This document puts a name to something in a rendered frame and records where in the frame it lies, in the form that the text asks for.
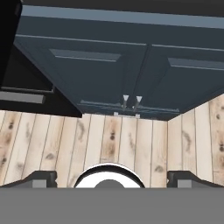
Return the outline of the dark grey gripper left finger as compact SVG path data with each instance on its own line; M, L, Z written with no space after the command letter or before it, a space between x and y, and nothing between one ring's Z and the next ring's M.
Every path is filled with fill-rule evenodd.
M24 179L1 185L1 188L57 188L56 171L34 171Z

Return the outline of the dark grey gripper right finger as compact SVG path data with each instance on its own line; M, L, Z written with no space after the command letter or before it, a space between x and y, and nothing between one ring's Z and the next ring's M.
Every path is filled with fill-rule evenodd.
M223 185L200 179L190 171L168 171L167 180L168 188L223 188Z

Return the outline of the dark blue cupboard door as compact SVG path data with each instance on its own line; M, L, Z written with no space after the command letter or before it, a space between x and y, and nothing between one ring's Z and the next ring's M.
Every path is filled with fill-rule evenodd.
M24 34L15 44L89 113L123 111L123 95L130 99L146 53L145 44Z
M224 50L152 45L141 73L136 113L161 119L185 113L224 94Z

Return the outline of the black microwave door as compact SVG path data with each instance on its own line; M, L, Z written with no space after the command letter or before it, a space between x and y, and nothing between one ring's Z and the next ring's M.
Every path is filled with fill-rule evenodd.
M5 76L22 9L21 0L0 0L0 85Z

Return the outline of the round white and black object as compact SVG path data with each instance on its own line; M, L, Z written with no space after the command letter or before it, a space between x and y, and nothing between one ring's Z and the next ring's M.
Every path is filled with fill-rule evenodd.
M74 188L144 188L144 183L124 165L102 163L86 169L77 178Z

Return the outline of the black built-in appliance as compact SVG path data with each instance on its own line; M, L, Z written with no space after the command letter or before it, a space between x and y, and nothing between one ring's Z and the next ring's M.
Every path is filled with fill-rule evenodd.
M3 110L82 117L82 113L15 46L11 48L0 91L45 97L42 104L0 100Z

